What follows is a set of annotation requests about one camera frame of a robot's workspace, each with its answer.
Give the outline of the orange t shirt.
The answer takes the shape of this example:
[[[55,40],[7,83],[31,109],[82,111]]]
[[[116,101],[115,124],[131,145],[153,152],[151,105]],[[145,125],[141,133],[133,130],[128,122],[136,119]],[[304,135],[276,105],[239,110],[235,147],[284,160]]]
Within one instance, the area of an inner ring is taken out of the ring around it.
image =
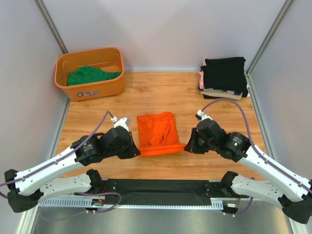
[[[137,116],[140,156],[151,157],[182,152],[176,129],[175,115],[171,112]]]

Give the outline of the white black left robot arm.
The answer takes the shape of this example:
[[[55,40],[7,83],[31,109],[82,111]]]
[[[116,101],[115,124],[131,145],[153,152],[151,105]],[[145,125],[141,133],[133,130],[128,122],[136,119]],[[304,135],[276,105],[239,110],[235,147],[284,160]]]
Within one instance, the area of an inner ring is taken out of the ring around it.
[[[62,153],[25,171],[10,169],[5,172],[9,192],[8,204],[15,213],[25,212],[40,202],[70,193],[99,195],[104,184],[97,170],[63,178],[62,175],[104,159],[117,156],[130,159],[140,155],[132,133],[115,127],[106,133],[83,136]]]

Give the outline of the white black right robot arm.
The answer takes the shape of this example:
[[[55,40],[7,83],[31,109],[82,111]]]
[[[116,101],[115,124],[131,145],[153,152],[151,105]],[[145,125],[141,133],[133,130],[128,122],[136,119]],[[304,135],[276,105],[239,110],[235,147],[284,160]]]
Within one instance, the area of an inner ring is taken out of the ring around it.
[[[308,223],[312,215],[312,181],[270,158],[243,134],[226,133],[216,121],[201,118],[192,129],[184,150],[192,154],[214,151],[264,178],[263,181],[254,181],[228,172],[219,185],[224,196],[230,197],[236,193],[254,197],[275,205],[298,223]]]

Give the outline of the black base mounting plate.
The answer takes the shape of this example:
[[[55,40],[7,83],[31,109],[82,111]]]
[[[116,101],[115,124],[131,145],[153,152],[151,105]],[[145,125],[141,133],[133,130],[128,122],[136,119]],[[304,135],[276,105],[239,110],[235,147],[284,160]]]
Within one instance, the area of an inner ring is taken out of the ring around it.
[[[234,198],[240,195],[220,182],[208,180],[107,179],[105,192],[121,194],[121,205],[210,205],[212,198]]]

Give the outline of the black bottom folded t shirt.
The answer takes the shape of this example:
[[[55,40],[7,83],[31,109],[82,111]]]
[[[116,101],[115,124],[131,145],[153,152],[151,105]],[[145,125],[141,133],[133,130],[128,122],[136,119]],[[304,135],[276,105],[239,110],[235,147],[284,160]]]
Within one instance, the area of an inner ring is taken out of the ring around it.
[[[217,98],[221,98],[221,97],[213,97],[213,96],[208,96],[208,95],[203,95],[204,99],[217,99]],[[244,100],[247,99],[249,97],[241,97],[241,96],[229,96],[229,97],[224,97],[224,98],[228,98],[228,99],[232,99],[232,100]]]

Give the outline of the black folded t shirt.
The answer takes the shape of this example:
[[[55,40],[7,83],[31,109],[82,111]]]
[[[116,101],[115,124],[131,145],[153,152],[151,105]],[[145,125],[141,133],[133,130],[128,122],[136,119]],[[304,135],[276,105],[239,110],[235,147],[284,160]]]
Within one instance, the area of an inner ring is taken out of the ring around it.
[[[247,97],[245,61],[244,57],[205,59],[200,67],[204,72],[205,89],[236,91]]]
[[[213,97],[213,96],[208,96],[208,95],[203,95],[204,99],[217,99],[217,98],[221,98],[221,97]],[[244,100],[247,99],[249,97],[241,97],[241,96],[229,96],[229,97],[224,97],[224,98],[228,98],[228,99],[232,99],[232,100]]]

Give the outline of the beige folded t shirt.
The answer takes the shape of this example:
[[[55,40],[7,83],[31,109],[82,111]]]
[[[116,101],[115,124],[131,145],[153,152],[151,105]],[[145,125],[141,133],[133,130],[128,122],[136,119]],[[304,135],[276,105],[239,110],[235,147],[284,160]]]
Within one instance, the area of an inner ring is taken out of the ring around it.
[[[202,95],[210,96],[213,98],[229,98],[233,100],[241,100],[243,93],[236,91],[223,91],[215,89],[205,89],[201,91]]]

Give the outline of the orange plastic basket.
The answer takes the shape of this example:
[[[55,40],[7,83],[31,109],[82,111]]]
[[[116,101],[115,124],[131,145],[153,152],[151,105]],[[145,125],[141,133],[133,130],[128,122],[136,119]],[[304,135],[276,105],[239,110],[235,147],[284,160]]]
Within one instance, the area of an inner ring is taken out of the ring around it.
[[[119,95],[125,87],[122,53],[106,47],[64,54],[56,63],[55,84],[72,101]]]

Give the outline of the green t shirt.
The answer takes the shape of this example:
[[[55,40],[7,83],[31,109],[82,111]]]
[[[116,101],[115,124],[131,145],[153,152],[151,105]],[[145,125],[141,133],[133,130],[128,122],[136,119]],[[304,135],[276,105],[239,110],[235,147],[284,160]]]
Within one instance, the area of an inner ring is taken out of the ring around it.
[[[68,86],[107,81],[118,78],[121,72],[105,72],[101,69],[83,66],[75,72],[70,72],[67,80]]]

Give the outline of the aluminium front frame rail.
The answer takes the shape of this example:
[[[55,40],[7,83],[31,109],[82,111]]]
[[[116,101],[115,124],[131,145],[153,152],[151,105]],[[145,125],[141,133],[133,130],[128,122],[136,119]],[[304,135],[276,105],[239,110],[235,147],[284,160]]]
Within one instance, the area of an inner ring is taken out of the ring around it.
[[[121,203],[134,205],[208,205],[211,198],[238,198],[257,196],[252,186],[260,181],[245,180],[237,187],[227,181],[209,182],[203,180],[144,180],[144,179],[106,179],[80,175],[57,178],[45,182],[36,190],[38,202],[49,198],[82,193],[94,198],[104,197],[106,204],[112,204],[121,196]]]

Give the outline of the aluminium right side rail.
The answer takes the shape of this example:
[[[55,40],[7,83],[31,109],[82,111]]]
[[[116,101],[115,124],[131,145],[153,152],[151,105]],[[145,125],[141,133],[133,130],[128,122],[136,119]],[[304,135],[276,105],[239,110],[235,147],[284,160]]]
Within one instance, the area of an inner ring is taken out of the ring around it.
[[[264,145],[265,145],[266,152],[267,152],[267,154],[271,158],[274,159],[274,155],[273,155],[274,152],[273,152],[273,149],[271,147],[271,140],[270,140],[270,137],[268,135],[267,126],[266,126],[266,123],[264,121],[264,117],[262,115],[262,110],[261,110],[261,107],[260,107],[260,102],[259,102],[259,100],[257,98],[255,87],[254,87],[254,84],[253,84],[253,81],[252,81],[252,78],[251,78],[250,74],[246,75],[246,81],[247,81],[247,84],[248,84],[248,90],[249,90],[249,93],[250,93],[250,96],[251,96],[251,100],[252,100],[252,103],[253,103],[255,115],[256,115],[257,122],[258,122],[258,125],[259,125],[259,128],[260,128],[260,131],[261,131],[261,135],[262,135],[262,139],[263,139],[263,142],[264,142]]]

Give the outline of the aluminium right corner post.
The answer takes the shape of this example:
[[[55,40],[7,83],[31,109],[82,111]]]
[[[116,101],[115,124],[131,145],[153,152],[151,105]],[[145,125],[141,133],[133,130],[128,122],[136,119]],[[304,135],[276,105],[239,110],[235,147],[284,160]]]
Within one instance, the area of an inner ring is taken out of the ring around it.
[[[246,72],[247,76],[250,76],[251,73],[253,72],[253,70],[256,68],[258,62],[260,61],[260,59],[262,57],[262,55],[264,54],[265,50],[269,46],[270,42],[272,41],[274,35],[278,31],[280,25],[282,24],[285,16],[287,15],[289,9],[292,7],[294,2],[295,2],[294,0],[285,0],[284,1],[280,11],[278,12],[275,20],[273,21],[273,24],[271,25],[268,33],[266,34],[263,42],[261,43],[255,57],[253,58],[250,66]]]

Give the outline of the aluminium corner post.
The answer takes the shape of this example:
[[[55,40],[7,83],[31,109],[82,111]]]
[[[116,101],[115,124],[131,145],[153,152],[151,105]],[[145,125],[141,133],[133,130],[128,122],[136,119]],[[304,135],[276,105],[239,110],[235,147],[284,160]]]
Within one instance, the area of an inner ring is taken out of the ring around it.
[[[67,54],[68,53],[68,49],[66,48],[66,45],[63,41],[63,39],[61,38],[61,35],[44,3],[43,0],[34,0],[34,3],[36,5],[36,7],[38,8],[39,12],[41,13],[45,23],[47,24],[47,27],[49,28],[55,42],[57,43],[59,49],[61,50],[61,52],[63,54]]]
[[[273,24],[271,25],[268,33],[266,34],[263,42],[261,43],[255,57],[253,58],[250,66],[246,72],[247,76],[250,76],[251,73],[253,72],[253,70],[256,68],[258,62],[260,61],[260,59],[262,57],[262,55],[264,54],[265,50],[269,46],[270,42],[272,41],[274,35],[278,31],[280,25],[282,24],[285,16],[287,15],[289,9],[292,7],[294,2],[295,2],[294,0],[285,0],[284,1],[280,11],[278,12],[275,20],[273,21]]]

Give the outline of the aluminium left corner post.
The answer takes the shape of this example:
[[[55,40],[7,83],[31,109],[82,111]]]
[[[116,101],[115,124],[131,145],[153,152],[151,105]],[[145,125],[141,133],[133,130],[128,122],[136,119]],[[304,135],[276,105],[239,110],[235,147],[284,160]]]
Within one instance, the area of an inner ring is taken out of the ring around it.
[[[34,0],[34,3],[36,5],[36,7],[38,8],[39,12],[41,13],[45,23],[47,24],[47,27],[49,28],[55,42],[57,43],[59,49],[61,50],[61,52],[63,54],[67,54],[68,53],[68,49],[66,48],[66,45],[63,41],[63,39],[61,38],[61,35],[44,3],[43,0]]]

